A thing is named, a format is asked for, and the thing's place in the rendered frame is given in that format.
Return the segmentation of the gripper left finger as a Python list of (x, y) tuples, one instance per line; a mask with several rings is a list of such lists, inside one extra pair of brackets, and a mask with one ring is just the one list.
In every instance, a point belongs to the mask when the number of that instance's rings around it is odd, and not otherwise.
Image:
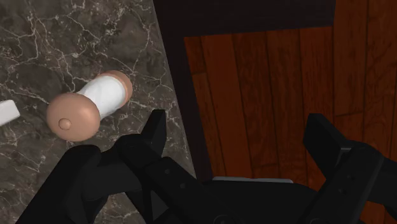
[(165, 111), (151, 112), (143, 131), (111, 149), (67, 150), (17, 224), (94, 224), (108, 197), (125, 193), (147, 224), (237, 224), (237, 218), (169, 157)]

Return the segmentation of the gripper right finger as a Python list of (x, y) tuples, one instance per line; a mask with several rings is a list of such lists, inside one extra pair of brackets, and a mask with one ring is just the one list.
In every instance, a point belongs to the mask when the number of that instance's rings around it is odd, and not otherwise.
[(360, 215), (368, 201), (397, 221), (397, 161), (348, 140), (320, 113), (308, 116), (303, 144), (326, 181), (298, 224), (365, 224)]

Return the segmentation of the tan and white roll holder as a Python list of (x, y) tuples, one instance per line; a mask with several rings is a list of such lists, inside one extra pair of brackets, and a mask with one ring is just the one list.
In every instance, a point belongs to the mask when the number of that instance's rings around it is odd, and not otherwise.
[(102, 119), (129, 101), (132, 93), (132, 82), (126, 74), (107, 71), (77, 92), (56, 96), (47, 107), (46, 122), (61, 139), (85, 141), (96, 134)]

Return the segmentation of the white block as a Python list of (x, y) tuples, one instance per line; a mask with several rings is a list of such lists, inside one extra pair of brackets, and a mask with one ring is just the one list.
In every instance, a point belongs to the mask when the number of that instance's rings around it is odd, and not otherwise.
[(0, 126), (7, 124), (20, 116), (13, 100), (0, 101)]

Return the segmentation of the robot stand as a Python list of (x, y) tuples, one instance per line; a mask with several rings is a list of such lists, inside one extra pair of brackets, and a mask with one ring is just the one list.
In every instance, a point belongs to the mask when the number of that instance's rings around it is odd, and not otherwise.
[(153, 0), (158, 23), (182, 36), (333, 25), (336, 0)]

